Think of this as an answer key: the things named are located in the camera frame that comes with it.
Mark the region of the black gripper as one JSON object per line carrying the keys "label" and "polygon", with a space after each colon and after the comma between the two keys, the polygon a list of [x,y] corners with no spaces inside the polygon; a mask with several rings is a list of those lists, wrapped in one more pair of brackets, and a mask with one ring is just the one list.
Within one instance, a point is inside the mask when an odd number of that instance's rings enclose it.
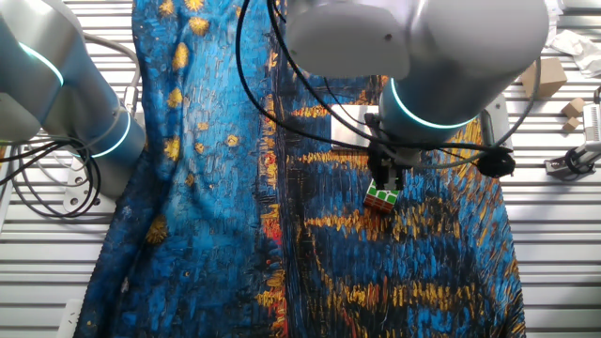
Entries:
{"label": "black gripper", "polygon": [[420,151],[393,148],[371,142],[368,147],[368,168],[377,187],[389,181],[391,191],[401,192],[405,187],[405,172],[419,162]]}

